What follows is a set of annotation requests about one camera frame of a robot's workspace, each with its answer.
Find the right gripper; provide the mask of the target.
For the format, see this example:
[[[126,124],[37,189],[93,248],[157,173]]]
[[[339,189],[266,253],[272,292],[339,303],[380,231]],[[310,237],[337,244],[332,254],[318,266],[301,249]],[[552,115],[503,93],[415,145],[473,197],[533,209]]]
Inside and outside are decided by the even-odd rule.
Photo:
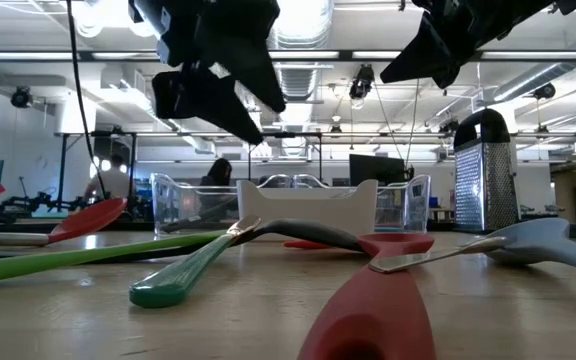
[[[445,89],[459,75],[463,60],[493,39],[553,5],[568,15],[576,0],[429,0],[411,42],[380,73],[383,83],[432,78]]]

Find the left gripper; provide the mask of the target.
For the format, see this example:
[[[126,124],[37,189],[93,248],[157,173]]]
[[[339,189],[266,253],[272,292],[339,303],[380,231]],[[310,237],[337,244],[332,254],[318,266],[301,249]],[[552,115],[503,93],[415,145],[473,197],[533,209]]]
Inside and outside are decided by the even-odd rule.
[[[276,113],[286,109],[266,39],[278,18],[275,0],[129,0],[129,18],[157,37],[160,61],[176,67],[204,60],[222,65]],[[258,145],[263,136],[234,91],[231,77],[207,68],[160,72],[152,79],[160,119],[200,118]]]

